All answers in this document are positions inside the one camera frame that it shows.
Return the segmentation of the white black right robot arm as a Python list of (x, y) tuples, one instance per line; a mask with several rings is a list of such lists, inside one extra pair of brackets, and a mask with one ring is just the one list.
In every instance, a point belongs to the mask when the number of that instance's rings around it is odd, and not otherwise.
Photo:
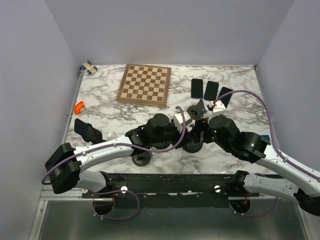
[(280, 178), (242, 173), (230, 183), (230, 191), (263, 193), (287, 199), (314, 215), (320, 214), (320, 173), (282, 153), (270, 141), (254, 132), (240, 131), (234, 121), (220, 114), (197, 120), (191, 130), (195, 142), (216, 143), (235, 158), (267, 168)]

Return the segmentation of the blue-edged black phone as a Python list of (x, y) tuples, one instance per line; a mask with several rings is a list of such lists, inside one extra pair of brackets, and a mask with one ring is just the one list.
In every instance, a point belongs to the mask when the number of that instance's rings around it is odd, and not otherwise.
[(219, 90), (219, 83), (215, 81), (208, 81), (206, 84), (203, 99), (206, 101), (214, 101), (217, 98)]

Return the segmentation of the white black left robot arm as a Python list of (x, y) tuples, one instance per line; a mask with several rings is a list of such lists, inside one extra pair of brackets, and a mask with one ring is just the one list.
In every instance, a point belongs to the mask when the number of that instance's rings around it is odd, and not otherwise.
[(101, 172), (90, 172), (89, 168), (118, 158), (157, 153), (156, 145), (167, 143), (173, 149), (178, 148), (187, 136), (190, 119), (186, 112), (176, 113), (173, 119), (157, 113), (146, 125), (110, 141), (86, 147), (63, 143), (45, 163), (44, 178), (49, 179), (48, 185), (55, 194), (82, 188), (94, 191), (101, 198), (107, 197), (111, 191), (107, 177)]

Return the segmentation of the black phone with purple edge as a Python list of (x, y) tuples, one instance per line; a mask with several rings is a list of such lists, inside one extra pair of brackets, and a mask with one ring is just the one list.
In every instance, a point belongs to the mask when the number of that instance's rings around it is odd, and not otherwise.
[(191, 98), (202, 99), (203, 98), (203, 80), (193, 78), (191, 80)]

